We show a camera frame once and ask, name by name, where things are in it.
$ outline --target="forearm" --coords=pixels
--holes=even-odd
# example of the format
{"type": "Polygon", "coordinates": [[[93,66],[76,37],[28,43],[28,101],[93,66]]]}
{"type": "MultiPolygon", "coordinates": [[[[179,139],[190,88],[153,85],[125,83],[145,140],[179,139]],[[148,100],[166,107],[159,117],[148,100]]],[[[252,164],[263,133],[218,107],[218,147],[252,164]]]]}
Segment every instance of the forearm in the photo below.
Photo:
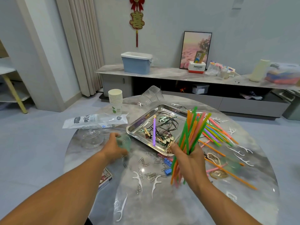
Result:
{"type": "Polygon", "coordinates": [[[260,224],[212,183],[200,184],[199,189],[196,195],[216,225],[260,224]]]}
{"type": "Polygon", "coordinates": [[[6,224],[84,224],[107,165],[98,152],[27,198],[6,217],[6,224]]]}

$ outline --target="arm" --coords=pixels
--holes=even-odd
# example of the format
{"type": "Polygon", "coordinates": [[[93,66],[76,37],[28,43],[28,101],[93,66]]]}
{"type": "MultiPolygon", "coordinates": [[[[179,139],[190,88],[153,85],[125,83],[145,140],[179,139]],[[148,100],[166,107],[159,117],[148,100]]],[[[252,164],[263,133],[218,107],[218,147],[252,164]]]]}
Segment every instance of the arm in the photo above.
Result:
{"type": "Polygon", "coordinates": [[[172,144],[171,151],[177,157],[184,179],[216,225],[260,224],[209,181],[203,151],[198,144],[189,156],[177,144],[172,144]]]}
{"type": "Polygon", "coordinates": [[[118,147],[117,135],[111,133],[100,152],[28,197],[6,215],[0,225],[84,224],[94,204],[104,168],[127,155],[126,149],[118,147]]]}

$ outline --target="blue storage box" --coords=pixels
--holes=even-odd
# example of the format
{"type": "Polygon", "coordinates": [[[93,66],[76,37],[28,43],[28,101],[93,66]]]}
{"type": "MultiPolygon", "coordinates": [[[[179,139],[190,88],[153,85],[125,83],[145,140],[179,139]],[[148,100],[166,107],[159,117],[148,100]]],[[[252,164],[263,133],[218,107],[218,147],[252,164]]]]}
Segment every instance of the blue storage box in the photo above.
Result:
{"type": "Polygon", "coordinates": [[[148,74],[153,56],[136,52],[126,52],[121,54],[124,64],[124,71],[136,74],[148,74]]]}

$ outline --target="stack of paper cups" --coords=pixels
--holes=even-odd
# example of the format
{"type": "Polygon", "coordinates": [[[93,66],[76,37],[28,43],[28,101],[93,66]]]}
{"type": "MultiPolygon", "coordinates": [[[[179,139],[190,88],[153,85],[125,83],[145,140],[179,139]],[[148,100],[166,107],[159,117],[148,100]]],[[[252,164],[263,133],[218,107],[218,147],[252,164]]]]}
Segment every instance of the stack of paper cups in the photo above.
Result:
{"type": "Polygon", "coordinates": [[[122,113],[122,104],[123,104],[122,90],[120,90],[120,89],[109,90],[108,96],[110,98],[112,112],[114,114],[121,114],[122,113]]]}

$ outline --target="red base of box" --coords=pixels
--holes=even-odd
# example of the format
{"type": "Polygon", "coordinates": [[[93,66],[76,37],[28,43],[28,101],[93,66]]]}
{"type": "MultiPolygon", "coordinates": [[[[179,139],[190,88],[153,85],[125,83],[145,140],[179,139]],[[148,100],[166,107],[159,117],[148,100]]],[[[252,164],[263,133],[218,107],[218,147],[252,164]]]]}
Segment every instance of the red base of box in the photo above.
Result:
{"type": "Polygon", "coordinates": [[[194,71],[194,70],[189,70],[189,73],[204,73],[204,71],[194,71]]]}

